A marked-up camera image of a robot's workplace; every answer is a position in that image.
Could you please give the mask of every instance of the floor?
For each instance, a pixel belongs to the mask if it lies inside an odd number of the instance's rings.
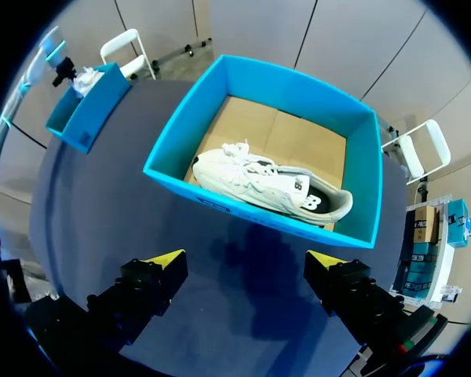
[[[193,57],[182,53],[160,64],[158,79],[197,81],[214,62],[213,45],[208,43],[205,47],[194,47],[192,51]]]

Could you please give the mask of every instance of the new balance logo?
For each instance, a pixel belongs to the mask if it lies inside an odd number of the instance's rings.
[[[302,183],[303,183],[303,181],[300,178],[295,179],[295,188],[297,190],[301,190]]]

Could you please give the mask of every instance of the white sneaker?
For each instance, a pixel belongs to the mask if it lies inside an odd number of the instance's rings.
[[[247,143],[238,143],[201,153],[192,164],[194,177],[204,189],[314,225],[336,222],[351,210],[349,191],[249,151]]]

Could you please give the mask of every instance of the blue box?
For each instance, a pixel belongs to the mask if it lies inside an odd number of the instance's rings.
[[[71,86],[57,103],[46,128],[72,147],[89,152],[107,117],[131,87],[116,63],[94,68],[104,72],[84,98]]]
[[[438,246],[434,243],[414,243],[413,255],[438,255]]]
[[[452,247],[466,247],[469,237],[465,236],[466,221],[469,218],[468,207],[464,199],[454,200],[448,204],[448,239]]]
[[[227,96],[277,108],[346,138],[342,188],[351,211],[334,231],[239,202],[183,181],[204,134]],[[374,111],[337,88],[298,71],[244,57],[221,56],[190,89],[155,143],[144,172],[178,195],[321,243],[373,248],[382,205],[382,154]]]
[[[408,297],[425,298],[432,281],[433,273],[408,273],[403,294]]]

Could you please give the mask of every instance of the white tissue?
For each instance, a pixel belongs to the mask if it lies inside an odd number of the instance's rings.
[[[73,89],[79,94],[79,97],[85,97],[102,76],[103,72],[84,67],[84,72],[78,73],[73,80]]]

